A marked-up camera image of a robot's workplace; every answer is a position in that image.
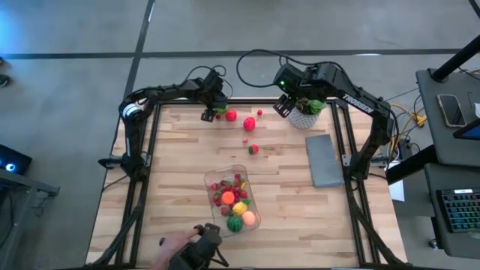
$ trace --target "clear plastic container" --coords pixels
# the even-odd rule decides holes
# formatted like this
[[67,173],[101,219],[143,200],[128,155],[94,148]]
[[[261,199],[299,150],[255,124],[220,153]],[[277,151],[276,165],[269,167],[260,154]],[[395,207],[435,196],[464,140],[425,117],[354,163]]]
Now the clear plastic container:
[[[241,201],[246,199],[250,200],[250,203],[247,205],[247,211],[250,211],[254,214],[255,222],[252,225],[248,226],[245,224],[245,222],[242,221],[241,230],[239,232],[232,232],[227,227],[227,221],[230,218],[230,216],[223,216],[221,214],[221,209],[223,207],[227,208],[228,210],[231,210],[231,208],[228,205],[225,205],[222,202],[221,198],[220,198],[221,205],[220,206],[215,205],[214,197],[217,192],[220,192],[221,194],[222,189],[225,188],[223,185],[221,185],[222,180],[233,183],[233,185],[235,184],[236,174],[239,174],[242,182],[245,183],[244,187],[241,188],[241,190],[247,192],[247,198],[240,198],[240,200]],[[212,185],[215,183],[217,184],[217,190],[212,189]],[[260,214],[257,210],[257,205],[255,204],[254,194],[252,193],[250,182],[248,181],[247,169],[245,168],[245,166],[237,164],[229,168],[217,169],[217,170],[207,172],[205,174],[205,186],[208,192],[208,201],[210,202],[211,214],[213,216],[214,224],[220,227],[221,237],[234,236],[235,234],[243,233],[248,230],[255,230],[256,228],[258,228],[258,226],[260,226],[260,222],[261,222]]]

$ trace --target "concrete floor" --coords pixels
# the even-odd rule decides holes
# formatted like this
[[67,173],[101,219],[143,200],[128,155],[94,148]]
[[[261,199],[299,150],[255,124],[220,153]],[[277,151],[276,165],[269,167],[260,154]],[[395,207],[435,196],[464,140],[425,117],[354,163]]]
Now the concrete floor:
[[[479,24],[467,0],[0,0],[0,55],[8,58],[0,73],[13,77],[0,90],[0,143],[34,158],[30,176],[61,186],[43,216],[31,216],[16,269],[85,262],[105,176],[97,159],[110,152],[125,91],[178,83],[197,65],[221,64],[234,96],[278,96],[276,88],[243,85],[235,73],[238,51],[266,48],[310,50],[297,59],[339,62],[355,84],[390,98],[414,89],[415,72],[440,66],[451,57],[445,49],[467,44]],[[384,55],[352,55],[359,50]],[[161,58],[140,59],[142,51]],[[463,67],[478,66],[475,57]],[[272,57],[241,66],[252,83],[270,83],[277,69]],[[392,102],[410,108],[418,95]],[[422,148],[431,144],[427,127],[410,136]],[[479,261],[427,247],[426,217],[397,215],[411,263],[478,268]]]

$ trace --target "white flower pot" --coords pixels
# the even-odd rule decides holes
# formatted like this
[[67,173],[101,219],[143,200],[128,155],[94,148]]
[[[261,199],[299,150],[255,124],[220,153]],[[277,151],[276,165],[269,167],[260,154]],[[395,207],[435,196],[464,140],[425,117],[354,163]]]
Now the white flower pot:
[[315,115],[304,115],[295,107],[289,114],[288,119],[295,128],[308,129],[315,125],[321,112],[322,110]]

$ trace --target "person's arm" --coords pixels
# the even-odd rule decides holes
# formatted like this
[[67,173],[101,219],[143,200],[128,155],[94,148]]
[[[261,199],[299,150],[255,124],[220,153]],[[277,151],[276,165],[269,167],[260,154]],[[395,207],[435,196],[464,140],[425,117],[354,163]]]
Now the person's arm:
[[165,238],[165,241],[160,247],[160,253],[150,266],[150,270],[167,270],[170,260],[173,256],[179,252],[187,243],[190,238],[198,234],[198,229],[192,229],[189,232],[181,235]]

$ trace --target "butcher block tabletop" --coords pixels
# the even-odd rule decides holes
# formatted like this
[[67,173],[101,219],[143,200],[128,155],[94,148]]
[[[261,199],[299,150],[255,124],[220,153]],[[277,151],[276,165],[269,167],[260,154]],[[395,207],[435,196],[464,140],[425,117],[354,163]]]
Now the butcher block tabletop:
[[[261,225],[223,239],[220,252],[230,267],[358,266],[345,187],[313,187],[305,146],[305,137],[330,134],[334,150],[338,150],[330,106],[308,130],[294,128],[271,104],[231,107],[238,113],[236,121],[222,118],[213,123],[200,120],[204,106],[161,107],[136,266],[150,265],[160,250],[158,242],[162,237],[183,233],[197,224],[213,223],[204,175],[233,164],[247,169]],[[257,117],[257,110],[263,111],[261,118]],[[344,145],[349,152],[344,116],[341,110],[339,113]],[[248,116],[257,119],[251,132],[243,129],[243,120]],[[371,118],[353,108],[350,117],[360,148],[370,133]],[[145,150],[149,127],[145,132]],[[248,144],[242,142],[244,137],[249,139]],[[251,143],[259,146],[258,154],[248,153]],[[120,123],[112,153],[124,152],[125,130]],[[383,175],[380,169],[371,172]],[[123,175],[121,169],[111,169],[105,185]],[[103,192],[87,263],[95,261],[119,231],[128,182],[126,178]],[[375,230],[394,254],[406,261],[386,180],[371,176],[365,186]],[[125,261],[130,254],[132,235],[133,229],[127,238]],[[364,230],[362,238],[367,261],[371,261]],[[211,267],[222,266],[213,262]]]

